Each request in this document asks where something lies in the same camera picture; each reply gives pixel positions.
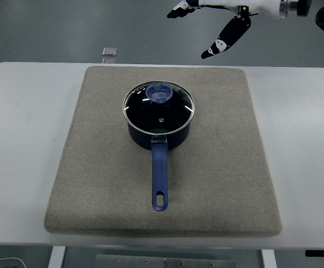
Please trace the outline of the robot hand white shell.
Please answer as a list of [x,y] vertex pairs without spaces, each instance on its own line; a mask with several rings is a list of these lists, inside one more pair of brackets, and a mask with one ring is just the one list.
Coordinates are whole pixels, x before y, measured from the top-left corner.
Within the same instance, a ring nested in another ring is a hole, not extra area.
[[185,17],[207,7],[226,9],[235,12],[236,16],[227,23],[209,49],[202,52],[202,59],[231,48],[251,27],[251,16],[264,13],[272,18],[280,17],[280,1],[181,1],[167,14],[167,18]]

